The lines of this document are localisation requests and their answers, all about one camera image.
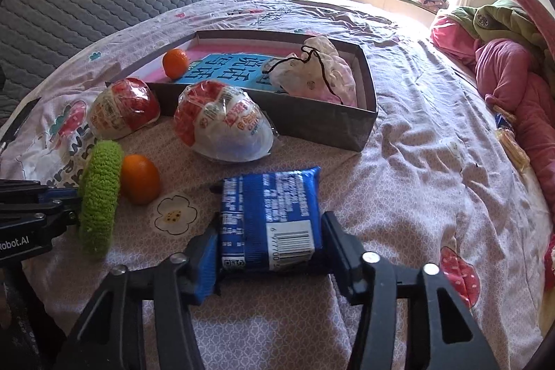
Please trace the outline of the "green garment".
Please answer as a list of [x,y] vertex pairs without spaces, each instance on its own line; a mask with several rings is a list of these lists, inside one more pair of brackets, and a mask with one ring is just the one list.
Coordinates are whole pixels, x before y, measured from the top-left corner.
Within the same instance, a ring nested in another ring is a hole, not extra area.
[[516,1],[497,0],[480,8],[459,6],[448,10],[446,16],[483,43],[507,38],[521,44],[542,65],[545,80],[554,85],[554,60],[547,40]]

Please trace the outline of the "shallow grey cardboard box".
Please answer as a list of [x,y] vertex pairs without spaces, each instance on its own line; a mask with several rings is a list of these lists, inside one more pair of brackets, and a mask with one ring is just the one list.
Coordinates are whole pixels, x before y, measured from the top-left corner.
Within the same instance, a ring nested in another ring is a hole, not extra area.
[[[201,30],[158,47],[122,69],[107,84],[112,85],[127,77],[144,81],[158,98],[162,114],[171,117],[186,83],[172,82],[165,77],[162,69],[165,52],[181,48],[193,62],[221,53],[261,54],[283,59],[298,51],[308,38],[307,35],[275,31]],[[331,43],[352,69],[357,89],[356,107],[291,97],[276,92],[271,85],[264,89],[247,86],[243,89],[268,115],[279,134],[361,152],[377,117],[374,83],[360,46],[340,40]]]

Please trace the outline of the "pink and blue book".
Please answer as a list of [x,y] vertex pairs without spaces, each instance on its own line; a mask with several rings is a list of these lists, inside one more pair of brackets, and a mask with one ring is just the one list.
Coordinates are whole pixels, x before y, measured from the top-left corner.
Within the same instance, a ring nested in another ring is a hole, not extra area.
[[163,57],[152,59],[132,77],[139,78],[146,83],[168,83],[178,85],[194,85],[204,80],[234,85],[241,88],[258,89],[270,92],[279,92],[274,88],[263,68],[275,60],[283,59],[290,54],[300,55],[300,46],[296,43],[270,43],[269,45],[208,45],[197,44],[185,49],[189,60],[188,70],[180,78],[173,80],[165,74]]

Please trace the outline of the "pink quilt pile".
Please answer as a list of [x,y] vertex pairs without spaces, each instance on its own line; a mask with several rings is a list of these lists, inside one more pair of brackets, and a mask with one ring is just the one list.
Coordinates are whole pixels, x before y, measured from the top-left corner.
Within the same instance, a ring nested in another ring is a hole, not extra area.
[[516,140],[530,158],[548,207],[554,209],[554,99],[535,72],[535,57],[507,38],[482,42],[449,17],[433,22],[431,40],[472,70],[488,106],[516,117]]

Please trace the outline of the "red white bun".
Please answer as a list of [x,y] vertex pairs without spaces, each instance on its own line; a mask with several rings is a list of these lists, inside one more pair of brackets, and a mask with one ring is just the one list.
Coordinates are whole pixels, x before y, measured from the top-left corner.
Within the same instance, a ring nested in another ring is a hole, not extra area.
[[247,92],[216,80],[181,92],[174,130],[191,150],[219,162],[255,162],[275,143],[273,126]]

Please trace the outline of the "crumpled white drawstring bag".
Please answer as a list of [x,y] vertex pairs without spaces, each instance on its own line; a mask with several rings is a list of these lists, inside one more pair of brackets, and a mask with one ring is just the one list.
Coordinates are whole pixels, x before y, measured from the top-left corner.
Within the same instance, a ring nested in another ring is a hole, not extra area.
[[291,53],[263,65],[272,87],[290,96],[357,107],[357,86],[349,64],[324,36],[307,38],[301,54]]

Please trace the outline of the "small orange mandarin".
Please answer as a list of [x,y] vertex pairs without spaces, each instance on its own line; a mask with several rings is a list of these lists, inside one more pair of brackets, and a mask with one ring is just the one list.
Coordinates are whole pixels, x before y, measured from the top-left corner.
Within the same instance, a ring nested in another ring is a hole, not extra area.
[[162,59],[165,76],[178,80],[189,69],[189,59],[184,50],[175,48],[167,51]]

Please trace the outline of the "blue snack packet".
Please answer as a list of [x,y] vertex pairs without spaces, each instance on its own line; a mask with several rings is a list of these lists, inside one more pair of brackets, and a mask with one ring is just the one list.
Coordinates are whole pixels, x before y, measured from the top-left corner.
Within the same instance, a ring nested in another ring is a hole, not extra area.
[[221,263],[226,270],[279,272],[323,249],[321,168],[237,175],[221,182]]

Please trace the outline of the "yellow snack packet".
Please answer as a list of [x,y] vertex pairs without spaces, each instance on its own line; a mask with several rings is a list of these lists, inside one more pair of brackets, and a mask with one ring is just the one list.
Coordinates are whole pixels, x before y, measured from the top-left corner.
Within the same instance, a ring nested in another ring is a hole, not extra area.
[[514,133],[505,128],[498,128],[495,134],[514,168],[517,169],[520,174],[523,174],[530,166],[530,158],[516,141]]

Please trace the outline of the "large orange mandarin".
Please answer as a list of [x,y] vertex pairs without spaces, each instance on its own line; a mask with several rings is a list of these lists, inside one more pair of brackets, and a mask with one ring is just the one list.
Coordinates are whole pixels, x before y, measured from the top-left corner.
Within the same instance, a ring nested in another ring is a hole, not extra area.
[[146,156],[125,156],[121,167],[120,191],[134,205],[149,204],[161,191],[161,178],[157,167]]

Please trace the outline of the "pink floral bedsheet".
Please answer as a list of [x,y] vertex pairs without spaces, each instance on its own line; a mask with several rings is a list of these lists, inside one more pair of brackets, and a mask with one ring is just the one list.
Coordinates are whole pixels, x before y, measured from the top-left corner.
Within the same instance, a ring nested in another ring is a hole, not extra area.
[[533,174],[520,175],[494,133],[476,89],[425,31],[377,8],[339,0],[205,0],[127,28],[77,53],[38,88],[40,103],[1,158],[3,178],[78,183],[93,135],[71,109],[89,107],[122,68],[205,29],[274,30],[350,41],[364,52],[378,117],[365,149],[351,152],[281,136],[269,157],[247,165],[192,152],[163,118],[121,141],[160,171],[161,196],[145,207],[121,201],[112,246],[88,258],[75,231],[25,263],[57,325],[70,330],[106,273],[143,268],[181,251],[218,210],[209,188],[232,175],[321,170],[321,208],[366,249],[418,268],[453,256],[480,288],[471,313],[503,369],[520,369],[543,335],[543,257],[549,209]]

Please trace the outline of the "patterned cushion on sill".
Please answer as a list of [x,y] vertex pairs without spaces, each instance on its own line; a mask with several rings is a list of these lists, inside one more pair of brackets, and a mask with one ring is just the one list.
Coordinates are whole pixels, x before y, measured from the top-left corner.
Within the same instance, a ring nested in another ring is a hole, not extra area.
[[437,13],[439,10],[448,9],[450,3],[448,0],[419,0],[419,4],[432,13]]

